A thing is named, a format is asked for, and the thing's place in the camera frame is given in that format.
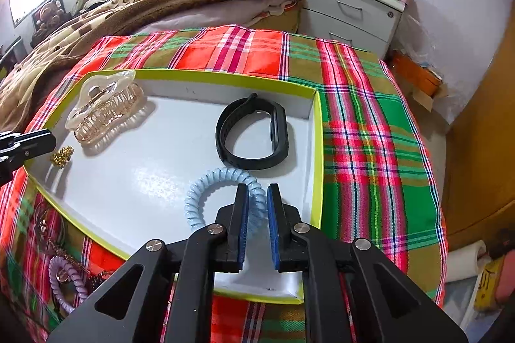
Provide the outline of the gold chain jewelry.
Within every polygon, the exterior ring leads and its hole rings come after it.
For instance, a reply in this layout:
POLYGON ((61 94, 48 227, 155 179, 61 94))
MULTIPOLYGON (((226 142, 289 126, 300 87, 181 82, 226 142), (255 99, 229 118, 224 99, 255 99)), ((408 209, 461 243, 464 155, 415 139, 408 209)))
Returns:
POLYGON ((60 150, 52 153, 50 156, 51 164, 56 168, 65 168, 68 162, 71 162, 71 157, 74 153, 74 148, 71 146, 62 147, 60 150))

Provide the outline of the black wristband watch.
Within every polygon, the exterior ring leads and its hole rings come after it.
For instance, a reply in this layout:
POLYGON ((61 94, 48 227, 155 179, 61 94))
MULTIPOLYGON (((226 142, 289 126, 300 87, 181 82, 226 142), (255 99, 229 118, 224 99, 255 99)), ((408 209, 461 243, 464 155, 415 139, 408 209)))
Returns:
POLYGON ((215 144, 226 166, 247 171, 276 167, 289 155, 286 111, 257 93, 234 100, 218 117, 215 144))

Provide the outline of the translucent beige hair claw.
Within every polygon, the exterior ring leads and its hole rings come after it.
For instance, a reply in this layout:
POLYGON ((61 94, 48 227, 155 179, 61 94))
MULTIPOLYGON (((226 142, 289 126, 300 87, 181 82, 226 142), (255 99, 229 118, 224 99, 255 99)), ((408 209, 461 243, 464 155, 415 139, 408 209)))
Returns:
POLYGON ((135 80, 135 70, 88 78, 80 89, 77 104, 67 116, 65 128, 81 145, 104 137, 146 100, 135 80))

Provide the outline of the yellow-green shallow box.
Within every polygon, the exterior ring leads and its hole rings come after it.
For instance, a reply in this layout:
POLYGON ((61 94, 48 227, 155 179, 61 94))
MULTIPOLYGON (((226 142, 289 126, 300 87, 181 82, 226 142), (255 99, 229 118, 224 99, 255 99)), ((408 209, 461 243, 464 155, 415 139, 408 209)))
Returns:
POLYGON ((50 99, 44 126, 73 152, 64 168, 48 156, 25 170, 46 200, 72 225, 121 258, 152 238, 174 243, 190 236, 185 199, 190 185, 222 164, 215 132, 231 102, 252 93, 286 111, 289 154, 256 172, 263 187, 279 186, 304 222, 321 223, 323 134, 319 92, 285 81, 223 72, 140 69, 144 93, 135 112, 91 145, 67 130, 80 98, 108 84, 110 71, 90 72, 62 98, 50 99))

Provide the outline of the red green plaid cloth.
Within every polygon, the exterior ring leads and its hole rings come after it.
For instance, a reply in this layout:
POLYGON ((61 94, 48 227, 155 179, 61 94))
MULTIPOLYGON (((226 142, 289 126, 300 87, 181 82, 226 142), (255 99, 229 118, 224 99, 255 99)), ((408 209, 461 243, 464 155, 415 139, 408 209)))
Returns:
MULTIPOLYGON (((238 25, 105 36, 65 60, 60 83, 43 93, 24 129, 38 129, 88 72, 169 68, 245 75, 315 87, 324 134, 321 229, 350 242, 367 237, 438 306, 444 302, 448 245, 429 151, 387 65, 369 52, 238 25)), ((29 342, 59 324, 38 245, 35 209, 49 208, 23 169, 1 187, 1 302, 29 342)), ((302 306, 213 299, 211 342, 305 342, 302 306)))

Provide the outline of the teddy bear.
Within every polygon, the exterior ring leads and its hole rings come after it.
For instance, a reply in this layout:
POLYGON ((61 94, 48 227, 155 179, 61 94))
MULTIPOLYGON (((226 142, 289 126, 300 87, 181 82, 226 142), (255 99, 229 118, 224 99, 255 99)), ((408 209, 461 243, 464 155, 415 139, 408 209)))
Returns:
POLYGON ((50 0, 32 13, 36 33, 58 28, 65 18, 66 11, 61 0, 50 0))

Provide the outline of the white paper roll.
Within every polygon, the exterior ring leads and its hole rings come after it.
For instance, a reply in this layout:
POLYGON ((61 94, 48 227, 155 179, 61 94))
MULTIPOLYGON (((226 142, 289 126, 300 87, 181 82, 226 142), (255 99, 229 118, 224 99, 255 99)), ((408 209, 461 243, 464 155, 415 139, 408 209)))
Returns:
POLYGON ((447 256, 445 282, 456 282, 476 277, 491 260, 483 240, 454 250, 447 256))

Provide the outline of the yellow package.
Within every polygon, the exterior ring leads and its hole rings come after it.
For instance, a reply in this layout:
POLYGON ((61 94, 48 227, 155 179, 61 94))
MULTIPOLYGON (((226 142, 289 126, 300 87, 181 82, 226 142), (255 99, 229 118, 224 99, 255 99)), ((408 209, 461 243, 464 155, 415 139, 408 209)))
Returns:
POLYGON ((505 256, 497 258, 483 268, 480 276, 474 309, 478 312, 494 311, 499 308, 497 290, 504 265, 505 256))

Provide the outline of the pink bag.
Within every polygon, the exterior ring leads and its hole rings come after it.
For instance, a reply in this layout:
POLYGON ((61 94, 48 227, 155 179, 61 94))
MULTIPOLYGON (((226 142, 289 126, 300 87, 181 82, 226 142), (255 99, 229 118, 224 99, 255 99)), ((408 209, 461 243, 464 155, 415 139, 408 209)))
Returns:
POLYGON ((504 256, 504 262, 496 289, 496 302, 503 306, 507 303, 515 288, 515 251, 511 250, 504 256))

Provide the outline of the orange cardboard box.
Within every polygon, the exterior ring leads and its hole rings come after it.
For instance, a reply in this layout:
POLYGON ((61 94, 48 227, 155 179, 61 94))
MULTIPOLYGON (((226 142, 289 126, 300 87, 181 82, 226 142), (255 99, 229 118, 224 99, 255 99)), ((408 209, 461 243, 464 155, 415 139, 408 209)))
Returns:
POLYGON ((421 67, 406 54, 393 51, 391 64, 397 75, 431 98, 441 87, 442 81, 433 72, 421 67))

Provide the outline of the wooden door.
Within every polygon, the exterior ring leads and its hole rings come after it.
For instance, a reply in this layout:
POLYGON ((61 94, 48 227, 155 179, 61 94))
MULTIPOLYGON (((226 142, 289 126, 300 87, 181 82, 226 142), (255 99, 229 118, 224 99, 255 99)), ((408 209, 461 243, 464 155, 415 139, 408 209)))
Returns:
POLYGON ((514 229, 514 15, 476 93, 446 135, 442 198, 451 251, 514 229))

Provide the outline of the brown fleece blanket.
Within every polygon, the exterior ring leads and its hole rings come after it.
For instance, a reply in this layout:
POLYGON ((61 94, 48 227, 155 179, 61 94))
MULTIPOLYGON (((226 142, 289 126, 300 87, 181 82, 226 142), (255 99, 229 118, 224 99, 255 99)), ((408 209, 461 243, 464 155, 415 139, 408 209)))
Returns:
POLYGON ((106 36, 127 36, 147 24, 228 0, 109 0, 66 22, 1 82, 1 129, 23 132, 48 94, 106 36))

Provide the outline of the grey bedside cabinet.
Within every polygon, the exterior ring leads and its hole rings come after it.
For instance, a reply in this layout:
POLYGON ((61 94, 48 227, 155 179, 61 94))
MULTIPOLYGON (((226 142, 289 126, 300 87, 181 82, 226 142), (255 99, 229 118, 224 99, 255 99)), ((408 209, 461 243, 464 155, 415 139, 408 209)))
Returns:
POLYGON ((387 54, 405 4, 398 0, 303 0, 298 33, 387 54))

